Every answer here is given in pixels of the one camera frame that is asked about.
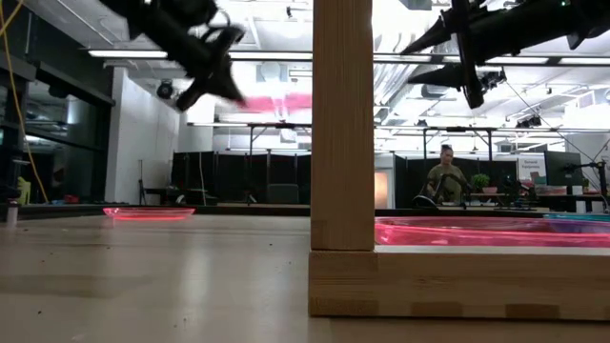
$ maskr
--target yellow cable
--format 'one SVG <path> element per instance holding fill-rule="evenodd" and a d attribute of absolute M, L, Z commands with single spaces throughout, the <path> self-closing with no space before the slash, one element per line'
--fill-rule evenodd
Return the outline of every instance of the yellow cable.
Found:
<path fill-rule="evenodd" d="M 19 5 L 17 5 L 15 10 L 12 12 L 12 14 L 10 15 L 9 20 L 7 20 L 6 24 L 4 21 L 4 4 L 0 3 L 0 24 L 2 24 L 2 29 L 0 29 L 0 35 L 2 35 L 4 37 L 4 48 L 5 48 L 5 53 L 7 54 L 7 64 L 9 65 L 9 77 L 10 77 L 10 85 L 12 86 L 12 97 L 15 101 L 15 108 L 17 109 L 17 114 L 19 115 L 19 124 L 20 124 L 19 127 L 21 128 L 21 132 L 23 133 L 23 136 L 24 136 L 24 140 L 25 140 L 24 143 L 26 146 L 26 150 L 28 151 L 28 157 L 30 158 L 31 169 L 34 171 L 34 176 L 36 177 L 36 181 L 38 181 L 38 186 L 40 186 L 40 191 L 42 192 L 42 196 L 45 198 L 45 202 L 49 203 L 49 198 L 47 197 L 47 193 L 45 192 L 45 187 L 42 185 L 42 180 L 40 180 L 40 176 L 38 175 L 38 169 L 36 169 L 36 164 L 34 163 L 34 158 L 31 155 L 30 143 L 28 142 L 28 139 L 26 138 L 26 123 L 23 118 L 23 113 L 21 112 L 21 107 L 19 106 L 19 96 L 17 95 L 17 87 L 15 86 L 15 77 L 12 72 L 12 62 L 10 61 L 9 36 L 7 34 L 3 34 L 9 27 L 10 21 L 15 17 L 15 15 L 19 11 L 19 9 L 21 9 L 24 1 L 25 0 L 19 1 Z"/>

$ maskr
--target wooden post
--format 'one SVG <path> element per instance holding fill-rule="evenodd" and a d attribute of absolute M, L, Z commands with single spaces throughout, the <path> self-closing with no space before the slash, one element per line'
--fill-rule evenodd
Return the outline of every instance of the wooden post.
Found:
<path fill-rule="evenodd" d="M 372 11 L 314 2 L 313 250 L 375 245 Z"/>

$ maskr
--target potted plant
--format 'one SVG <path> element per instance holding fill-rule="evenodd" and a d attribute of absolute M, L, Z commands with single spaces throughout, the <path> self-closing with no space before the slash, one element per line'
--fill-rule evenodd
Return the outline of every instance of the potted plant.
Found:
<path fill-rule="evenodd" d="M 476 192 L 495 193 L 498 191 L 496 187 L 487 187 L 489 186 L 489 176 L 483 173 L 474 175 L 471 183 Z"/>

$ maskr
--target green shirt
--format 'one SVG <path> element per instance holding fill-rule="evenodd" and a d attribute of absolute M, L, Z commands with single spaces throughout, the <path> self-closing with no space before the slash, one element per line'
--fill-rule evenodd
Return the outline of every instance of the green shirt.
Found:
<path fill-rule="evenodd" d="M 464 177 L 464 174 L 461 172 L 461 170 L 458 167 L 453 166 L 453 165 L 443 166 L 441 164 L 430 169 L 430 172 L 428 172 L 428 180 L 432 180 L 432 183 L 433 183 L 434 187 L 436 188 L 438 185 L 438 182 L 440 182 L 440 177 L 443 174 L 449 174 L 449 173 L 459 177 L 462 180 L 466 180 L 466 178 Z M 461 198 L 461 186 L 459 185 L 459 183 L 456 180 L 451 179 L 451 178 L 446 178 L 445 182 L 443 184 L 443 190 L 442 190 L 441 196 L 443 197 L 444 201 L 458 203 Z"/>

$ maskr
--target ceiling light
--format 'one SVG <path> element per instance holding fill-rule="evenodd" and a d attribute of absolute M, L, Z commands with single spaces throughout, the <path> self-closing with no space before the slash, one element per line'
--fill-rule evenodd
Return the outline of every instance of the ceiling light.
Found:
<path fill-rule="evenodd" d="M 151 58 L 165 59 L 168 54 L 161 50 L 89 50 L 89 55 L 102 58 Z"/>
<path fill-rule="evenodd" d="M 501 56 L 492 58 L 486 62 L 490 65 L 520 65 L 520 64 L 545 64 L 549 59 L 547 57 L 521 57 L 521 56 Z"/>
<path fill-rule="evenodd" d="M 227 148 L 226 151 L 250 151 L 249 148 Z M 309 152 L 307 149 L 282 149 L 282 148 L 269 148 L 269 149 L 252 149 L 252 151 L 277 151 L 277 152 Z"/>
<path fill-rule="evenodd" d="M 528 64 L 545 64 L 548 62 L 547 57 L 528 57 L 528 56 L 501 56 L 492 58 L 485 62 L 488 65 L 528 65 Z M 459 56 L 444 56 L 443 63 L 460 63 Z"/>
<path fill-rule="evenodd" d="M 610 65 L 610 58 L 566 57 L 559 61 L 561 65 Z"/>
<path fill-rule="evenodd" d="M 302 61 L 311 62 L 312 52 L 229 51 L 234 61 Z"/>
<path fill-rule="evenodd" d="M 422 127 L 409 127 L 409 126 L 389 126 L 389 125 L 377 125 L 375 129 L 379 130 L 406 130 L 406 131 L 422 131 L 426 128 Z"/>
<path fill-rule="evenodd" d="M 189 126 L 209 127 L 209 128 L 246 128 L 246 123 L 189 123 Z"/>
<path fill-rule="evenodd" d="M 391 53 L 376 53 L 374 55 L 375 63 L 429 63 L 431 59 L 431 55 L 400 56 Z"/>

